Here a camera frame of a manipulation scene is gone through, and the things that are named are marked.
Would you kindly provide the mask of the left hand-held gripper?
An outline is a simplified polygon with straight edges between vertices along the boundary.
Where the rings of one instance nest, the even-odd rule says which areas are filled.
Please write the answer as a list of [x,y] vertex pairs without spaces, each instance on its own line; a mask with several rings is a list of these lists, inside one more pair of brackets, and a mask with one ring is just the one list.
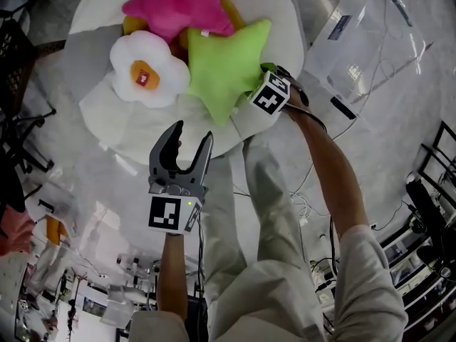
[[[149,193],[152,195],[148,226],[168,234],[189,234],[200,218],[207,188],[203,185],[212,156],[214,138],[209,131],[201,140],[191,165],[180,170],[177,156],[184,122],[178,120],[161,134],[149,155]],[[180,182],[159,177],[162,171],[177,173]]]

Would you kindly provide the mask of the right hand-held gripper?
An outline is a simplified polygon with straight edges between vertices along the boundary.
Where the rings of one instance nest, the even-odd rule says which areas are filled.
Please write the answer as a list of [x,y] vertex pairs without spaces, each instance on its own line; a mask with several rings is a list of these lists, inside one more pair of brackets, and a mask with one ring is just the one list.
[[289,101],[293,78],[275,63],[262,63],[260,67],[262,75],[248,100],[255,108],[273,116]]

